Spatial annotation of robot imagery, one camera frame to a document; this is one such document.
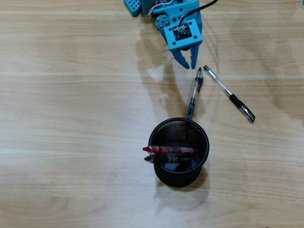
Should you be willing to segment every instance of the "black pen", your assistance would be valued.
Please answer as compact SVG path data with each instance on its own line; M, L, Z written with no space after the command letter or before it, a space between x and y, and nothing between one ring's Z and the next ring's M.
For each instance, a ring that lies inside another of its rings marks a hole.
M164 155L150 155L148 157L145 157L144 160L154 164L165 164L165 163L190 162L191 158L164 156Z
M207 71L207 73L210 75L210 77L212 77L218 83L219 87L221 87L221 89L229 97L230 101L232 101L235 104L235 106L239 110L241 110L241 112L247 117L247 119L250 122L254 122L256 117L252 114L252 112L249 110L249 108L247 108L246 105L244 105L244 103L241 102L237 98L237 96L235 96L233 93L231 93L228 90L228 88L225 86L225 84L216 76L216 74L208 66L204 66L204 69Z
M195 110L195 103L197 100L197 95L200 92L201 86L203 85L203 74L201 72L201 67L199 68L199 71L197 73L197 76L195 78L195 87L194 87L194 92L193 96L191 98L191 101L188 105L187 113L186 113L186 118L192 120L193 115L194 115L194 110Z

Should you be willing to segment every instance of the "black mesh pen holder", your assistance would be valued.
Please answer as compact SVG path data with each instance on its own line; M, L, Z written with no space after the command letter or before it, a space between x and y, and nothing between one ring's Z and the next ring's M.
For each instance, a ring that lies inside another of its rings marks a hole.
M184 187L194 182L209 153L209 141L204 130L185 118L173 118L159 124L150 136L149 145L197 150L190 162L154 164L158 178L172 187Z

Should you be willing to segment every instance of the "red marker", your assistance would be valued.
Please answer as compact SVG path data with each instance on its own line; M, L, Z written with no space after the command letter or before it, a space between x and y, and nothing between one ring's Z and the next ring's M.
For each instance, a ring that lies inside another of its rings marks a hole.
M194 154L197 151L193 148L188 147L166 147L166 146L147 146L142 149L147 151L150 155L168 154L168 153L179 153L179 154Z

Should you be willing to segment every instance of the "clear pen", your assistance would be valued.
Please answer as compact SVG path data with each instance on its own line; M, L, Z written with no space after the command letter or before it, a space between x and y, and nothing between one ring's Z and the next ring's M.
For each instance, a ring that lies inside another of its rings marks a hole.
M196 78L195 78L195 87L194 87L194 92L192 95L192 98L190 100L190 103L188 105L187 113L186 113L186 118L192 120L193 115L194 115L194 110L195 110L195 103L198 97L198 93L200 92L201 86L203 85L203 73L201 71L201 67L199 68Z
M247 117L247 119L250 122L254 122L255 116L252 114L252 112L249 110L249 108L244 105L243 102L241 102L237 96L235 96L226 86L225 84L217 77L217 75L206 65L204 66L205 71L212 77L219 87L225 92L225 94L229 97L230 101L234 103L234 105Z

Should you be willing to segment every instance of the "pen tip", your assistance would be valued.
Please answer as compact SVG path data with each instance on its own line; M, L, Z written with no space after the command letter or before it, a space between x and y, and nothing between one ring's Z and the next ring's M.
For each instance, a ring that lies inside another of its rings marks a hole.
M150 162L150 163L153 163L153 162L154 162L154 159L153 159L153 157L151 157L151 156L145 157L144 160L145 160L146 162Z
M143 150L143 151L147 151L147 152L150 152L150 151L151 151L151 149L150 149L150 147L149 147L149 146L144 147L142 150Z
M252 122L252 123L253 123L253 122L255 121L255 119L256 119L256 118L255 118L255 117L253 117L253 116L250 116L250 117L248 117L248 119L249 119L249 121L250 121L250 122Z

